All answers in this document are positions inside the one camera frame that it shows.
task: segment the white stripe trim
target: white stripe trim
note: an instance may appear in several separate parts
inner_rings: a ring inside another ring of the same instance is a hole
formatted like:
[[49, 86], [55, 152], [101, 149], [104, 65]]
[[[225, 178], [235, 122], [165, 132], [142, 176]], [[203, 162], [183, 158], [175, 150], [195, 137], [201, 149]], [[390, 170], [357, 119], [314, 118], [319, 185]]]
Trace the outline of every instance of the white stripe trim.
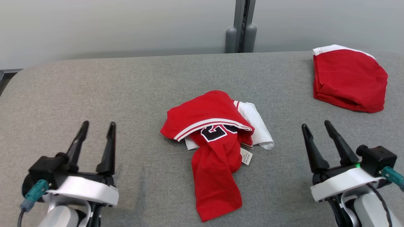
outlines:
[[240, 112], [240, 101], [234, 100], [233, 102], [234, 106], [236, 107], [237, 111]]
[[247, 147], [247, 148], [254, 148], [253, 146], [251, 146], [251, 145], [249, 145], [249, 144], [246, 144], [246, 143], [241, 143], [241, 145], [243, 145], [243, 146], [245, 146], [245, 147]]
[[206, 119], [206, 120], [194, 123], [194, 124], [186, 127], [184, 130], [182, 130], [180, 133], [178, 133], [174, 137], [174, 139], [177, 141], [180, 141], [183, 138], [185, 138], [187, 135], [189, 135], [199, 129], [202, 129], [202, 128], [205, 128], [205, 127], [208, 127], [211, 125], [216, 125], [216, 124], [233, 125], [233, 126], [236, 126], [237, 128], [240, 128], [240, 129], [243, 129], [246, 131], [252, 131], [252, 128], [245, 126], [237, 121], [224, 119], [224, 118], [211, 118], [211, 119]]
[[315, 56], [317, 56], [319, 54], [322, 54], [322, 53], [325, 53], [325, 52], [330, 52], [330, 51], [333, 51], [333, 50], [352, 50], [352, 51], [356, 51], [356, 52], [361, 52], [361, 53], [364, 53], [364, 54], [368, 55], [369, 57], [373, 58], [374, 60], [376, 60], [375, 57], [373, 57], [372, 55], [370, 55], [368, 53], [365, 53], [363, 51], [355, 50], [355, 49], [351, 49], [351, 48], [348, 48], [348, 47], [335, 45], [335, 44], [331, 45], [331, 46], [317, 47], [317, 48], [313, 49], [313, 54]]

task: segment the jersey number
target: jersey number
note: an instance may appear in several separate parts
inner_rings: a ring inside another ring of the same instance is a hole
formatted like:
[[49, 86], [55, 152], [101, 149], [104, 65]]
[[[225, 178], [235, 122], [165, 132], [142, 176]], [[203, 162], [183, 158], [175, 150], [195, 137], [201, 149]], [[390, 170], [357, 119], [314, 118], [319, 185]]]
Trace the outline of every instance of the jersey number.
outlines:
[[201, 135], [206, 139], [206, 141], [210, 142], [227, 136], [226, 131], [236, 134], [237, 127], [231, 125], [208, 126], [201, 130]]

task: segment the gray fabric surface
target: gray fabric surface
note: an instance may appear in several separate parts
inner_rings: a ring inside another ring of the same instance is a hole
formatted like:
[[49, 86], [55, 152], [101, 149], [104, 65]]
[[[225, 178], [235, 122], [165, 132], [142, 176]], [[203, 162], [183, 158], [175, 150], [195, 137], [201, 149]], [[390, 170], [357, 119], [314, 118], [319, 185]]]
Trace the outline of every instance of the gray fabric surface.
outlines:
[[[301, 124], [331, 166], [338, 153], [323, 125], [330, 120], [353, 149], [383, 145], [404, 173], [404, 57], [370, 52], [389, 74], [385, 110], [357, 113], [313, 98], [311, 52], [194, 55], [54, 62], [18, 73], [0, 97], [1, 226], [15, 226], [21, 184], [42, 155], [69, 147], [90, 121], [79, 166], [95, 170], [110, 121], [117, 123], [116, 208], [102, 211], [104, 226], [334, 226], [327, 203], [315, 203]], [[170, 108], [210, 90], [256, 105], [275, 147], [256, 146], [249, 166], [234, 174], [243, 198], [237, 211], [201, 223], [195, 210], [192, 151], [160, 133]], [[404, 223], [404, 193], [380, 190]], [[36, 226], [37, 204], [23, 219]]]

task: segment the clothing tag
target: clothing tag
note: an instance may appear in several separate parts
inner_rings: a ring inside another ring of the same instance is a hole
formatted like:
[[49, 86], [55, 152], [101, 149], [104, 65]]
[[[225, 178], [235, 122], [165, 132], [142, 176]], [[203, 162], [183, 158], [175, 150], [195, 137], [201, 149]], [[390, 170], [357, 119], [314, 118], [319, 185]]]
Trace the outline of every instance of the clothing tag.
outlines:
[[253, 156], [253, 154], [247, 150], [244, 150], [243, 148], [241, 148], [240, 154], [242, 156], [241, 162], [248, 166], [250, 164], [251, 157]]

